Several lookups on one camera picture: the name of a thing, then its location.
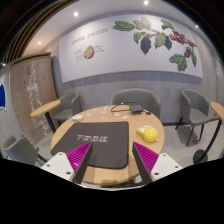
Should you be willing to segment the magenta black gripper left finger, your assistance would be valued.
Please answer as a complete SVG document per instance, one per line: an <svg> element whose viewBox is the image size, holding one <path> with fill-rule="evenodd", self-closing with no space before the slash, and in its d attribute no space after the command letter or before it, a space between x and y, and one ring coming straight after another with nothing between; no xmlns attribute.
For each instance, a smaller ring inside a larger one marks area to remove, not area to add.
<svg viewBox="0 0 224 224"><path fill-rule="evenodd" d="M80 184L82 182L92 152L93 144L91 142L87 142L66 154L68 161L74 170L75 183Z"/></svg>

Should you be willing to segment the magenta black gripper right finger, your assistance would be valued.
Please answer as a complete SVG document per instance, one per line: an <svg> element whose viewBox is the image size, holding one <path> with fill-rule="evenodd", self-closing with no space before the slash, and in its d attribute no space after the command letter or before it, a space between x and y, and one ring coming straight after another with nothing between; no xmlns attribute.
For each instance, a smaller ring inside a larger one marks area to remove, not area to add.
<svg viewBox="0 0 224 224"><path fill-rule="evenodd" d="M157 153L151 149L134 142L132 152L144 184L149 184L152 182L150 177L151 171L155 166L155 163L159 157Z"/></svg>

